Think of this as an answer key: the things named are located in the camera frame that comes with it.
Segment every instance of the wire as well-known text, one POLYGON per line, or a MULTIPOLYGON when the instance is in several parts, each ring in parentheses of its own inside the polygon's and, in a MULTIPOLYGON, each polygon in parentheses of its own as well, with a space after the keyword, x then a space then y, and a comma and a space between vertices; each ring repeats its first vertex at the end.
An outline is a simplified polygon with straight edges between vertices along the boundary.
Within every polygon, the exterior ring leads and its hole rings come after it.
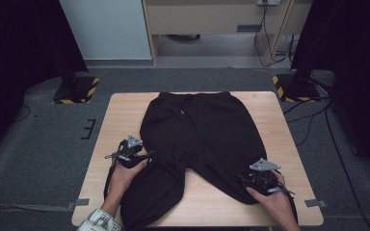
POLYGON ((320 81, 318 81, 315 77, 314 77, 314 74, 313 74, 314 70, 311 70, 311 73, 310 73, 310 79, 309 81, 311 81, 313 84, 317 85, 323 92, 325 92, 326 94, 330 94, 330 92, 332 91, 332 88, 333 88, 333 85, 335 83, 335 79, 336 79, 336 76, 335 76, 335 73, 334 73, 334 76, 332 77, 332 86, 329 86, 327 84, 324 84, 320 81))
POLYGON ((362 207, 360 205, 360 202, 358 200, 358 197, 357 197, 357 194, 356 194, 356 190, 354 189, 354 185, 353 185, 353 182, 351 181, 351 178, 350 178, 350 174, 348 173, 348 170, 347 168, 345 167, 345 164, 344 164, 344 161, 342 159, 342 156, 341 156, 341 153, 338 149, 338 146, 337 146, 337 143, 336 143, 336 140, 335 140, 335 137, 334 137, 334 134, 332 133, 332 130, 331 130, 331 127, 330 127, 330 121, 329 121, 329 114, 328 114, 328 111, 325 110, 325 116, 326 116, 326 122, 327 122, 327 126, 329 128, 329 132, 330 132, 330 135, 331 135, 331 139, 332 139, 332 142, 334 144, 334 147, 335 147, 335 151, 337 152, 337 155, 338 155, 338 158, 340 160, 340 163, 341 165, 343 166, 344 168, 344 172, 345 172, 345 175, 347 177, 347 180, 348 180, 348 183, 350 184, 350 188, 351 188, 351 191, 354 195, 354 198, 356 200, 356 203, 357 203, 357 206, 359 208, 359 211, 361 212, 361 215, 363 217, 363 219, 365 220, 366 224, 368 225, 369 229, 370 229, 370 222, 369 220, 366 218, 366 215, 364 214, 363 210, 362 210, 362 207))
POLYGON ((28 113, 27 113, 27 115, 26 115, 26 116, 24 116, 24 117, 22 117, 22 118, 20 118, 20 119, 14 120, 13 122, 19 122, 19 121, 22 121, 23 119, 27 118, 27 117, 31 114, 31 112, 32 112, 31 108, 29 108, 28 106, 23 105, 23 106, 22 106, 22 107, 20 107, 20 108, 26 108, 26 109, 28 110, 28 113))
POLYGON ((273 58, 273 56, 272 56, 272 47, 271 47, 271 45, 270 45, 269 35, 267 34, 267 30, 266 30, 266 13, 267 13, 267 6, 268 6, 267 0, 263 0, 263 17, 262 17, 262 19, 261 19, 261 21, 260 21, 259 26, 257 27, 257 30, 256 30, 255 35, 254 35, 254 40, 253 40, 254 48, 256 49, 256 52, 257 52, 257 55, 258 55, 258 58, 259 58, 260 64, 261 64, 262 66, 265 66, 265 67, 267 67, 267 66, 271 66, 271 65, 276 64, 276 63, 279 63, 279 62, 282 62, 282 61, 284 61, 284 59, 286 59, 286 58, 282 58, 281 60, 275 60, 275 59, 273 58), (260 52, 259 52, 259 50, 258 50, 258 48, 257 48, 257 34, 259 33, 259 30, 260 30, 262 27, 263 27, 264 33, 265 33, 265 35, 266 35, 267 43, 268 43, 268 45, 269 45, 270 58, 271 58, 273 61, 275 61, 275 62, 274 62, 274 63, 272 63, 272 64, 263 64, 263 62, 262 62, 262 60, 261 60, 261 58, 260 58, 260 52))
POLYGON ((296 118, 296 119, 293 119, 293 120, 291 120, 291 121, 288 121, 288 122, 287 122, 287 123, 296 122, 296 121, 298 121, 298 120, 300 120, 300 119, 307 118, 307 117, 311 117, 311 120, 310 120, 310 121, 309 121, 309 123, 308 123, 307 133, 306 133, 306 135, 305 135, 304 139, 303 139, 301 142, 299 142, 299 144, 296 144, 296 147, 298 147, 298 146, 302 145, 302 144, 307 140, 308 135, 309 135, 309 133, 310 133, 310 127, 311 127, 311 123, 312 123, 313 118, 314 118, 314 117, 316 117, 317 115, 319 115, 320 113, 322 113, 323 111, 326 111, 326 110, 327 110, 327 108, 328 108, 330 105, 331 105, 331 101, 330 101, 330 102, 329 102, 329 104, 327 104, 327 106, 326 106, 326 107, 324 107, 321 111, 319 111, 319 112, 317 112, 317 113, 315 113, 315 114, 313 114, 313 115, 306 115, 306 116, 303 116, 303 117, 300 117, 300 118, 296 118))
POLYGON ((291 51, 293 49, 293 42, 294 42, 294 34, 291 36, 291 40, 290 40, 290 43, 289 43, 289 47, 288 47, 288 60, 290 61, 290 64, 293 63, 293 61, 291 60, 291 51))
POLYGON ((287 59, 288 58, 288 53, 286 53, 286 58, 284 59, 284 64, 285 64, 285 66, 287 67, 287 68, 289 68, 289 69, 291 69, 291 64, 292 64, 292 62, 291 61, 289 61, 289 59, 287 59))
POLYGON ((309 101, 312 101, 314 99, 328 99, 329 97, 316 97, 316 98, 309 98, 309 99, 306 99, 305 101, 302 101, 296 105, 294 105, 293 107, 287 109, 283 114, 286 115, 288 114, 290 111, 292 111, 293 109, 299 107, 300 105, 302 105, 303 103, 306 103, 306 102, 309 102, 309 101))
POLYGON ((39 211, 39 212, 73 212, 74 208, 71 207, 57 207, 46 205, 18 205, 18 204, 0 204, 0 210, 26 210, 26 211, 39 211))

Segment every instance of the yellow and black hazard tape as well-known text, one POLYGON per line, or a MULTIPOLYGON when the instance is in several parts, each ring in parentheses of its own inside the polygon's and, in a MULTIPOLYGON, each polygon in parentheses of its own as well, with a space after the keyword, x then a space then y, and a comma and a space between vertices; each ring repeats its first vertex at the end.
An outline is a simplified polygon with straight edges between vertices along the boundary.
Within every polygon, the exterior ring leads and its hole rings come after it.
POLYGON ((310 98, 310 97, 287 97, 284 94, 284 90, 277 76, 273 76, 273 83, 276 86, 277 94, 281 102, 317 102, 318 101, 318 99, 310 98))
POLYGON ((74 104, 74 103, 88 103, 93 97, 93 94, 95 92, 95 88, 97 88, 97 84, 100 78, 93 78, 92 84, 90 86, 90 89, 87 93, 87 96, 84 98, 61 98, 61 99, 53 99, 53 104, 74 104))

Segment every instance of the human hand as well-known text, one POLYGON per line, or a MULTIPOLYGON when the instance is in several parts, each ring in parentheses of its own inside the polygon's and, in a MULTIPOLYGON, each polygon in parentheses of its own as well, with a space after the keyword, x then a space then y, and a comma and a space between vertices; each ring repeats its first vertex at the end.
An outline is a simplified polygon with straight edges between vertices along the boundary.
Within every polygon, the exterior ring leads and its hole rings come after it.
POLYGON ((131 181, 146 166, 147 162, 148 160, 143 160, 132 168, 117 165, 110 180, 109 194, 121 190, 125 192, 130 186, 131 181))
POLYGON ((135 167, 126 168, 117 165, 110 179, 109 191, 101 209, 114 217, 117 213, 122 196, 131 184, 134 177, 146 166, 148 160, 139 162, 135 167))
MULTIPOLYGON (((272 173, 276 176, 279 183, 283 185, 285 184, 284 177, 280 173, 274 170, 272 170, 272 173)), ((280 225, 282 230, 300 230, 299 225, 294 219, 293 210, 291 208, 289 199, 282 191, 273 192, 272 194, 266 196, 249 187, 246 187, 246 190, 254 199, 260 202, 266 208, 270 216, 272 216, 272 218, 280 225)))

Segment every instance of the power outlet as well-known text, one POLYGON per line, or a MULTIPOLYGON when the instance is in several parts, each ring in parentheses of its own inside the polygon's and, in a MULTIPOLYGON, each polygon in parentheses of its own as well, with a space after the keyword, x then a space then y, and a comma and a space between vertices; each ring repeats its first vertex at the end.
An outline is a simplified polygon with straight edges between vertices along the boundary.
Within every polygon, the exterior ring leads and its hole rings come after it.
POLYGON ((281 0, 257 0, 257 5, 264 6, 265 3, 267 6, 278 6, 280 5, 281 0))

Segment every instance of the black fabric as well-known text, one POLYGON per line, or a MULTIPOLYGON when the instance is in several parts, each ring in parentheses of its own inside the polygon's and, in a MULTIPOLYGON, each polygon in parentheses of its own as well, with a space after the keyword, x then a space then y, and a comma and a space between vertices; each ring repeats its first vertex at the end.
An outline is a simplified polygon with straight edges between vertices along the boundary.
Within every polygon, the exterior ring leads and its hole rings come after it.
POLYGON ((87 71, 58 0, 0 0, 0 139, 31 86, 87 71))
POLYGON ((266 151, 249 111, 229 92, 161 92, 140 133, 146 151, 155 152, 122 199, 128 231, 151 224, 180 201, 186 168, 238 201, 257 203, 236 175, 266 159, 266 151))
POLYGON ((334 73, 334 111, 355 154, 370 157, 370 1, 314 0, 292 63, 295 79, 334 73))

